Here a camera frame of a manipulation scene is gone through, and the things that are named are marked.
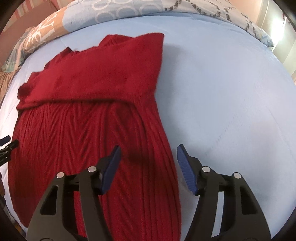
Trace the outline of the red knit sweater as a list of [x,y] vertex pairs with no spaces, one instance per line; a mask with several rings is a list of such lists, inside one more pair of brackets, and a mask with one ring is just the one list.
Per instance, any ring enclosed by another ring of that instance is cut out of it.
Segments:
[[8,183],[21,224],[57,173],[77,174],[118,145],[119,168],[99,199],[113,239],[180,239],[177,173],[154,97],[163,42],[162,33],[108,35],[66,48],[18,89]]

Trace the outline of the brown ruffled bed cover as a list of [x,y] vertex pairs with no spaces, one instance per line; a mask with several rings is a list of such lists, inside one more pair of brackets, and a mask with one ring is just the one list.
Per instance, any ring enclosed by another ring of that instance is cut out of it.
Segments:
[[20,67],[12,72],[2,72],[0,73],[0,99],[1,104],[3,102],[3,99],[7,93],[7,90],[10,86],[11,81],[13,80],[14,76],[18,73],[20,70]]

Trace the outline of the plaid pillow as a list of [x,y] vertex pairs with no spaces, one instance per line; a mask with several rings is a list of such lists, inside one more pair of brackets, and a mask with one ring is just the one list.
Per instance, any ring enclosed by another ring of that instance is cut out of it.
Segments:
[[1,67],[2,72],[15,71],[24,63],[27,57],[32,54],[25,50],[25,41],[28,39],[29,34],[33,31],[34,28],[35,27],[27,28],[20,39],[18,39],[7,60]]

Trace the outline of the light blue bed sheet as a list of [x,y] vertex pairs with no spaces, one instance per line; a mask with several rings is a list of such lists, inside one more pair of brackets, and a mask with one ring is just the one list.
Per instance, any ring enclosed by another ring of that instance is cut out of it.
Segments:
[[49,42],[13,79],[1,136],[13,134],[18,88],[65,48],[109,34],[164,34],[156,101],[171,149],[183,144],[217,173],[239,172],[275,236],[295,208],[295,85],[274,54],[241,28],[207,16],[160,14],[96,24]]

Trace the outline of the brown wooden headboard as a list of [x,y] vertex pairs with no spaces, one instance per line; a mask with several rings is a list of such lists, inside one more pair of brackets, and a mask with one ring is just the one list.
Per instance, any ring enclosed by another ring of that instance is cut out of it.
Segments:
[[1,33],[1,65],[5,63],[27,28],[36,27],[59,8],[58,1],[24,1],[13,13]]

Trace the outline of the blue brown patterned pillow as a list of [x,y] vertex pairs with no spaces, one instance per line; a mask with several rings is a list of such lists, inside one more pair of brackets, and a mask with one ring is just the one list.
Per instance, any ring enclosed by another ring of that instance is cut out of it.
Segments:
[[267,47],[271,37],[229,1],[72,1],[32,28],[22,42],[24,53],[82,28],[107,21],[158,13],[192,13],[234,24]]

